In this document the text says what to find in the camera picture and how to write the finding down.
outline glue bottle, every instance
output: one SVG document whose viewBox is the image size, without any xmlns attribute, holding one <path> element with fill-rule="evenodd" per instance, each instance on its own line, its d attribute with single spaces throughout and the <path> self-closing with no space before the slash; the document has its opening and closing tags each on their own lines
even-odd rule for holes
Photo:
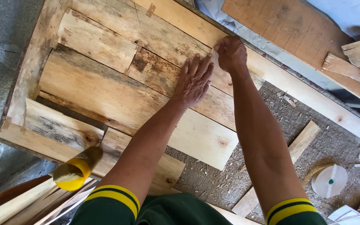
<svg viewBox="0 0 360 225">
<path fill-rule="evenodd" d="M 89 147 L 77 156 L 59 165 L 53 171 L 56 185 L 66 191 L 79 189 L 88 178 L 91 171 L 102 159 L 103 151 L 97 147 Z"/>
</svg>

